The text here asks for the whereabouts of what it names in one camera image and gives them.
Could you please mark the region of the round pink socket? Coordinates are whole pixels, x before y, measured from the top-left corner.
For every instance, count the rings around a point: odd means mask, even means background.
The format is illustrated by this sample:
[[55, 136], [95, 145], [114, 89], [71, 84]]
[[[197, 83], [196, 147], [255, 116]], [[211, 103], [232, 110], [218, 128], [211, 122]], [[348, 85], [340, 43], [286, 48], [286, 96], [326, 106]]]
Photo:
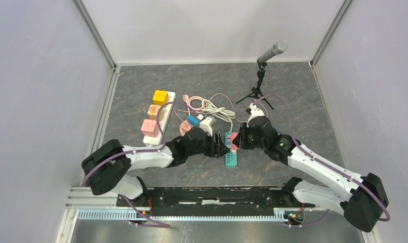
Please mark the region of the round pink socket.
[[186, 132], [191, 130], [191, 128], [192, 125], [187, 120], [182, 121], [179, 127], [180, 134], [184, 136]]

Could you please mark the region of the pink plug adapter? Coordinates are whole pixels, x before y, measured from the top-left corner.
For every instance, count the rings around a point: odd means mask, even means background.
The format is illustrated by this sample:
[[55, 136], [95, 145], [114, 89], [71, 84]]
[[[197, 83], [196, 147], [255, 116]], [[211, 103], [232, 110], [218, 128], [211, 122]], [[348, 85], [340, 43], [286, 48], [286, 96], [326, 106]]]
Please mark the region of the pink plug adapter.
[[239, 150], [239, 146], [240, 146], [239, 132], [232, 133], [230, 135], [229, 141], [231, 143], [231, 147], [233, 151]]

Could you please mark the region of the teal power strip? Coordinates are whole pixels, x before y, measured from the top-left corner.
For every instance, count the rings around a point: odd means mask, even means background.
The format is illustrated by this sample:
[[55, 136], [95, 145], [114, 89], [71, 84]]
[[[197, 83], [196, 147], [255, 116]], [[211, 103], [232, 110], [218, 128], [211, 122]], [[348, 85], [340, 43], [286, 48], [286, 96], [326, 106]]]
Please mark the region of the teal power strip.
[[234, 168], [237, 166], [237, 154], [236, 151], [233, 150], [233, 146], [230, 140], [232, 134], [232, 132], [225, 133], [225, 145], [229, 149], [229, 152], [225, 155], [225, 166], [227, 168]]

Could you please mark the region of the blue plug adapter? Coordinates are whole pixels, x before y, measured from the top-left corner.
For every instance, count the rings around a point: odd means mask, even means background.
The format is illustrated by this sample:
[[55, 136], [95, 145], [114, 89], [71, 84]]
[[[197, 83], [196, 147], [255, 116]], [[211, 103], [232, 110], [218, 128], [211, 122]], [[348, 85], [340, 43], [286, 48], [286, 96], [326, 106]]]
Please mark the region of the blue plug adapter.
[[192, 115], [188, 115], [186, 117], [186, 121], [192, 126], [192, 127], [199, 127], [200, 120]]

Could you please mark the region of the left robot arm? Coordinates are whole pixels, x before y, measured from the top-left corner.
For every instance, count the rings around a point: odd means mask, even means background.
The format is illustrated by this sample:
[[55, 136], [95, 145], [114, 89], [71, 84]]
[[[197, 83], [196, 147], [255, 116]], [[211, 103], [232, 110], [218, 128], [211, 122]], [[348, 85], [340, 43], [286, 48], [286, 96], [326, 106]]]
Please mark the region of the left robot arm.
[[143, 206], [148, 201], [148, 190], [144, 181], [129, 176], [129, 171], [172, 168], [195, 155], [219, 158], [229, 152], [219, 133], [209, 135], [199, 127], [159, 147], [123, 146], [119, 140], [112, 139], [81, 163], [85, 174], [82, 185], [89, 187], [93, 195], [114, 192], [136, 206]]

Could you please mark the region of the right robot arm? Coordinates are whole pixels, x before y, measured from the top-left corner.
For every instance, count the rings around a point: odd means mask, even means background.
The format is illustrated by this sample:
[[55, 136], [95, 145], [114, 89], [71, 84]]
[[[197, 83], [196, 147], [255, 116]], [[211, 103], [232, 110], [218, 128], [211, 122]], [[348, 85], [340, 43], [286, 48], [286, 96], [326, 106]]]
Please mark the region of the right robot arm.
[[243, 123], [230, 137], [233, 149], [259, 148], [272, 160], [298, 169], [322, 183], [311, 184], [292, 178], [282, 192], [289, 207], [313, 204], [337, 212], [355, 228], [371, 232], [379, 221], [389, 221], [389, 200], [380, 177], [366, 176], [338, 166], [314, 153], [290, 135], [280, 134], [265, 116]]

